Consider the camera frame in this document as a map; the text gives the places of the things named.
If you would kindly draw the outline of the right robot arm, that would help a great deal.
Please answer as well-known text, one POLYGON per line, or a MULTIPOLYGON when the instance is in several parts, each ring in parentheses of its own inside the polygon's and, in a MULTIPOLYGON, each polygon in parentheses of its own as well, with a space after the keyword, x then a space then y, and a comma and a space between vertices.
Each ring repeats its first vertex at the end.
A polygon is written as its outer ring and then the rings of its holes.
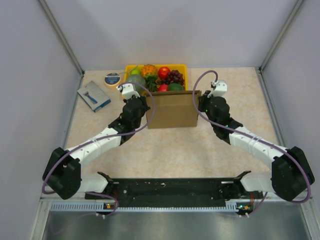
POLYGON ((245 198, 253 191, 261 191, 293 202, 304 190, 308 198, 311 196, 315 177, 302 149, 279 146, 253 134, 231 117, 230 107, 221 96, 207 90, 198 100, 197 109, 206 115, 220 140, 247 151, 270 169, 261 173, 249 171, 240 177, 233 185, 237 197, 245 198))

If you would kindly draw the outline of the brown cardboard box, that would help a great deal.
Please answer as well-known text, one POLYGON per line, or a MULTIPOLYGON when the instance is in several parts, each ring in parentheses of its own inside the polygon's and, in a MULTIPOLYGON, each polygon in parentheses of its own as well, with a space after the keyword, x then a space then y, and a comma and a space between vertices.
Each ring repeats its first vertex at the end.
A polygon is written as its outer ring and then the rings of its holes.
POLYGON ((146 96, 150 110, 146 112, 149 129, 189 128, 198 125, 200 90, 153 92, 146 96))

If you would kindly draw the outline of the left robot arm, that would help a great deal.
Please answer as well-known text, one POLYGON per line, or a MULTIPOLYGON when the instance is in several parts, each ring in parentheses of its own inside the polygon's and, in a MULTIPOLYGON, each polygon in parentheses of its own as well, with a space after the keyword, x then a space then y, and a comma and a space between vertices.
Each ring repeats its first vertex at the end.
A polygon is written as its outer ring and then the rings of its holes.
POLYGON ((119 117, 98 135, 75 147, 53 150, 42 176, 43 194, 57 194, 63 200, 76 193, 97 193, 105 199, 113 194, 112 180, 106 174, 98 172, 83 175, 82 169, 101 154, 123 145, 143 129, 142 117, 150 110, 146 97, 133 96, 124 100, 124 103, 119 117))

